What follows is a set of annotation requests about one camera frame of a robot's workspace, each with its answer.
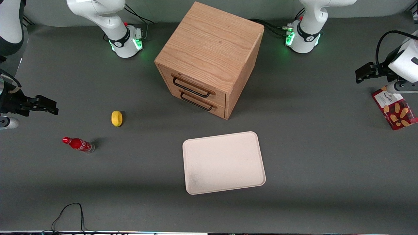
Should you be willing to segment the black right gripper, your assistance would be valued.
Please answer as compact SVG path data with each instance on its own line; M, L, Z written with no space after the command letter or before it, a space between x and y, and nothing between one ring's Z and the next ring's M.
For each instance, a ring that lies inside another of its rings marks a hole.
M2 114L12 113L28 117L30 111L42 111L56 116L59 112L56 104L56 101L42 95L36 95L36 97L30 98L25 96L21 90L10 93L9 89L4 87L1 92L0 112Z

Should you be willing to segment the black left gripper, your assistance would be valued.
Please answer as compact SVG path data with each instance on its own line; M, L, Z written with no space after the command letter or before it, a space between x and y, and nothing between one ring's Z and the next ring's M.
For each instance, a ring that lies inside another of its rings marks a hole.
M384 62L379 62L375 59L375 62L368 62L355 71L355 80L359 84L364 80L370 78L380 78L385 76L388 82L394 82L399 80L399 76L389 68L389 64L394 61L394 58L386 58Z

